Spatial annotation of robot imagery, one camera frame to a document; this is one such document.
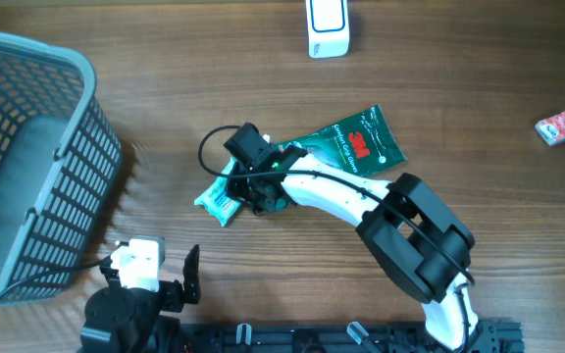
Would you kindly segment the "white teal wipes packet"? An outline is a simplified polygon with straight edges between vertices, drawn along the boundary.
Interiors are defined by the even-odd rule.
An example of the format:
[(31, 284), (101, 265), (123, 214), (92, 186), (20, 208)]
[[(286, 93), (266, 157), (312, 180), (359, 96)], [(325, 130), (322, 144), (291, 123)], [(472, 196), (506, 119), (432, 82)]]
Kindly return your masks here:
[(242, 204), (228, 195), (229, 180), (218, 176), (215, 181), (195, 200), (195, 206), (203, 207), (211, 216), (216, 218), (222, 227), (227, 226)]

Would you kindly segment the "green 3M gloves packet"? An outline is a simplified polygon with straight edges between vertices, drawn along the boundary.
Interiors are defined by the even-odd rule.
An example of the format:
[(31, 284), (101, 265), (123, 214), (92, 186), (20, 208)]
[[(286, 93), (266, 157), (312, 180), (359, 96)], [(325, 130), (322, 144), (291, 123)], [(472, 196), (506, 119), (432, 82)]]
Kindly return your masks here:
[(290, 145), (305, 149), (330, 167), (359, 177), (382, 173), (407, 160), (380, 105), (313, 133), (276, 143), (281, 150)]

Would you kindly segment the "orange red tissue packet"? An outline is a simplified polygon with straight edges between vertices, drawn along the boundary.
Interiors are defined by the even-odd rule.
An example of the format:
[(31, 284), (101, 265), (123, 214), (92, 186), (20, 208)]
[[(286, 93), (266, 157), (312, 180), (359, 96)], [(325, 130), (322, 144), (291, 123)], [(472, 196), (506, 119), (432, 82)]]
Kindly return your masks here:
[(548, 146), (565, 143), (565, 111), (537, 122), (535, 129)]

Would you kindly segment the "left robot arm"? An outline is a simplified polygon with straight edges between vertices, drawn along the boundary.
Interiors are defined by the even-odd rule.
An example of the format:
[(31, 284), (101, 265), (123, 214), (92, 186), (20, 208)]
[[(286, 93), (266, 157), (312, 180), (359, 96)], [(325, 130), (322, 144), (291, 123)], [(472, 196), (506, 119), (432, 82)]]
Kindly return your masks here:
[(183, 281), (159, 282), (155, 290), (127, 288), (109, 261), (99, 266), (108, 285), (87, 301), (80, 332), (81, 352), (175, 352), (192, 353), (193, 344), (180, 330), (180, 321), (165, 317), (179, 313), (201, 298), (200, 247), (194, 245), (183, 263)]

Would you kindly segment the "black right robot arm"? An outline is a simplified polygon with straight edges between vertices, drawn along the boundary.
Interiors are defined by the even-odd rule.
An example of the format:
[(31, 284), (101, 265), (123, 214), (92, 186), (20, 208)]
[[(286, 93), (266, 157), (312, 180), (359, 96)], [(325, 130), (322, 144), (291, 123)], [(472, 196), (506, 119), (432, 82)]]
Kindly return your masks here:
[(472, 233), (417, 176), (369, 179), (333, 168), (306, 149), (280, 148), (251, 123), (236, 126), (225, 148), (235, 159), (229, 194), (255, 212), (287, 204), (325, 211), (354, 226), (386, 275), (423, 306), (427, 333), (466, 352), (478, 317), (467, 290)]

